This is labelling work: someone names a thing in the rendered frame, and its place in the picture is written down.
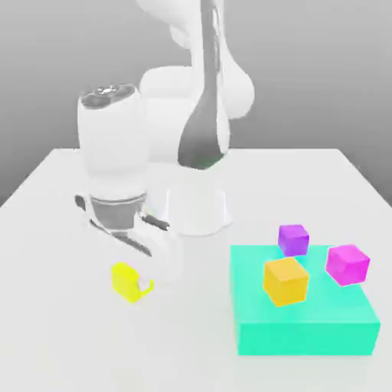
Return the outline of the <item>small purple cube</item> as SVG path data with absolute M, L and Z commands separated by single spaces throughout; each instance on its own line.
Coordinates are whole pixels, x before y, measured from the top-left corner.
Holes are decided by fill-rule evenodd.
M 309 233 L 301 224 L 282 225 L 278 246 L 284 256 L 304 256 L 308 252 Z

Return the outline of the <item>small orange cube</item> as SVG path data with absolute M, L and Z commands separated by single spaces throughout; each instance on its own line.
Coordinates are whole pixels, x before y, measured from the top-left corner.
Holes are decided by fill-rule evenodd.
M 309 273 L 294 257 L 269 260 L 264 265 L 263 289 L 276 307 L 304 302 Z

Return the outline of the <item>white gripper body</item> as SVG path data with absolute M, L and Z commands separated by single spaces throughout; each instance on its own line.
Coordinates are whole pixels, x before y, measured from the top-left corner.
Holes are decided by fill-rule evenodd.
M 138 272 L 157 283 L 172 283 L 181 276 L 183 249 L 181 239 L 171 225 L 156 217 L 135 217 L 133 228 L 128 230 L 109 230 L 90 219 L 89 224 L 99 232 L 121 243 L 143 261 L 132 261 Z

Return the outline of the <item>large turquoise box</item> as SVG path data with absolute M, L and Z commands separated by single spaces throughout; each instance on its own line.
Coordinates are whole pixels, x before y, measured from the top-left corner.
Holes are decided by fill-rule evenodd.
M 277 245 L 230 247 L 230 294 L 240 355 L 370 355 L 381 322 L 359 285 L 325 272 L 326 245 L 299 263 L 309 273 L 306 299 L 277 307 L 263 290 L 264 265 L 283 258 Z

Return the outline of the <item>small yellow cube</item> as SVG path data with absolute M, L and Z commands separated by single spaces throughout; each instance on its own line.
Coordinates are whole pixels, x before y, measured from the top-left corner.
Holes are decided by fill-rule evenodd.
M 111 268 L 114 290 L 128 302 L 136 303 L 150 292 L 140 292 L 139 273 L 127 263 L 116 263 Z

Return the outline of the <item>small magenta cube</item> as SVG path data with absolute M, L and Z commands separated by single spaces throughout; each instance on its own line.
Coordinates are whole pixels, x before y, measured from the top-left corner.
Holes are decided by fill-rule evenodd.
M 371 259 L 354 244 L 331 247 L 325 271 L 340 286 L 350 286 L 366 280 Z

